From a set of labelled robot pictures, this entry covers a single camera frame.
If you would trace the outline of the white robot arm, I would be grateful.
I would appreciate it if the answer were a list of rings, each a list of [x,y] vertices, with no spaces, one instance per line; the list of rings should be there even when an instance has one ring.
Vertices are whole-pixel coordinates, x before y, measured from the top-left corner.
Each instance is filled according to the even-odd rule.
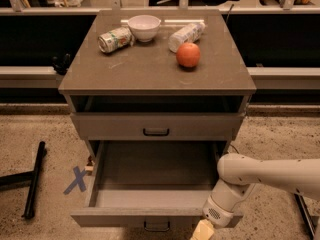
[[[259,184],[292,193],[312,240],[319,240],[319,223],[310,216],[304,197],[320,200],[320,159],[257,160],[238,153],[217,163],[219,179],[205,202],[190,240],[209,240],[215,228],[226,227],[234,209]]]

